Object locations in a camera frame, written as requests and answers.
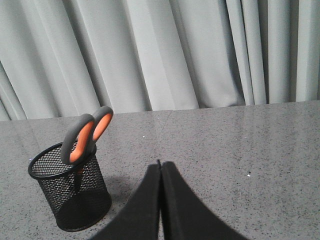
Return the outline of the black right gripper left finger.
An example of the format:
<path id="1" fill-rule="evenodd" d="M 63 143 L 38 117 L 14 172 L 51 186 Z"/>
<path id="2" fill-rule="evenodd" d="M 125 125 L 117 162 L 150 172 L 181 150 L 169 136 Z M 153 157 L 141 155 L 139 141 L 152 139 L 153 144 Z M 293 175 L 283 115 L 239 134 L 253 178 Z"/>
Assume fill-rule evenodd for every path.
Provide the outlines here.
<path id="1" fill-rule="evenodd" d="M 126 205 L 93 240 L 157 240 L 161 170 L 150 164 Z"/>

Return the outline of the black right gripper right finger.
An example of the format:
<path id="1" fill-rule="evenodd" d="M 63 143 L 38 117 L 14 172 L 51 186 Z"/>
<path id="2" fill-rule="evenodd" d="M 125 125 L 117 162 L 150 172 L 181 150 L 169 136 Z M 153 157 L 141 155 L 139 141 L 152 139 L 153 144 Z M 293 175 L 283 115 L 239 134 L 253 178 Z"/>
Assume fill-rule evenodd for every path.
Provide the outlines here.
<path id="1" fill-rule="evenodd" d="M 166 240 L 245 240 L 214 215 L 185 182 L 176 165 L 162 164 L 162 226 Z"/>

